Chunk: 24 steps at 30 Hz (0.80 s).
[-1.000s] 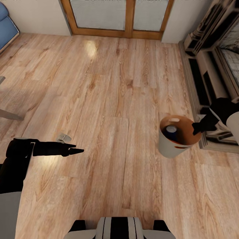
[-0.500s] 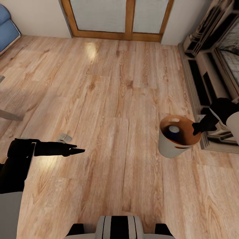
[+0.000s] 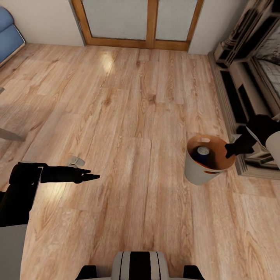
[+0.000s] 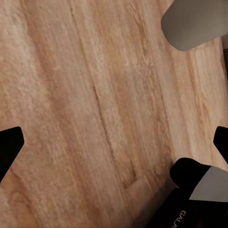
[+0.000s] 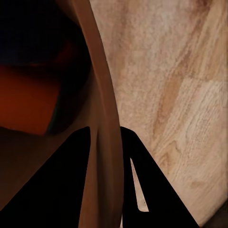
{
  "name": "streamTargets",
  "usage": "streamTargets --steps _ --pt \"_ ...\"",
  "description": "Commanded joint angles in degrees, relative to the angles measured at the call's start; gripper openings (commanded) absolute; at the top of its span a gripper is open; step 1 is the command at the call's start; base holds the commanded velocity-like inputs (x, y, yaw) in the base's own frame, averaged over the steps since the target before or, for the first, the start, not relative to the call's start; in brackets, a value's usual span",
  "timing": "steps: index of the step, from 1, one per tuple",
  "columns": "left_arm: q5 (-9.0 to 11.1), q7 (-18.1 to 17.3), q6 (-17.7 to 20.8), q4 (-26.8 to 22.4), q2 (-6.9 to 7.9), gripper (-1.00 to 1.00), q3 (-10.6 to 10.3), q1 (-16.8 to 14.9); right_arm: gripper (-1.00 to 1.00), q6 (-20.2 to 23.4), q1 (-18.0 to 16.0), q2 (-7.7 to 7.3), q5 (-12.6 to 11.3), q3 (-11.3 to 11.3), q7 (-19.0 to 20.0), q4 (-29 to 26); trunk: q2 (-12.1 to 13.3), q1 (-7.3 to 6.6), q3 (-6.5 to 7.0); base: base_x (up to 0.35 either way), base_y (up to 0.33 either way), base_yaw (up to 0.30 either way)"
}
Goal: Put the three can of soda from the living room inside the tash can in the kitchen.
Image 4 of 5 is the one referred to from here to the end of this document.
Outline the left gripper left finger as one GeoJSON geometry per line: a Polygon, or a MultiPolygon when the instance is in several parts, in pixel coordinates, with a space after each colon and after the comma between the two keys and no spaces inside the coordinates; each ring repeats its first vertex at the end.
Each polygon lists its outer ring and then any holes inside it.
{"type": "Polygon", "coordinates": [[[24,145],[22,129],[18,126],[0,132],[0,182],[24,145]]]}

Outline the trash can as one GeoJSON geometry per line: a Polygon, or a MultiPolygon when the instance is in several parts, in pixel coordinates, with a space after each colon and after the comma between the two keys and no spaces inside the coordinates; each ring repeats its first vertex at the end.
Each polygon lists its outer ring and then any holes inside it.
{"type": "Polygon", "coordinates": [[[228,34],[228,0],[174,0],[161,29],[169,44],[182,52],[228,34]]]}

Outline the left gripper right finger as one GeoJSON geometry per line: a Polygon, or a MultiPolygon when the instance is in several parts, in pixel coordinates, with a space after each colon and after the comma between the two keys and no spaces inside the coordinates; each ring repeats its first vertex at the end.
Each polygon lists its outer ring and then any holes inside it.
{"type": "Polygon", "coordinates": [[[213,143],[228,164],[228,128],[217,127],[213,143]]]}

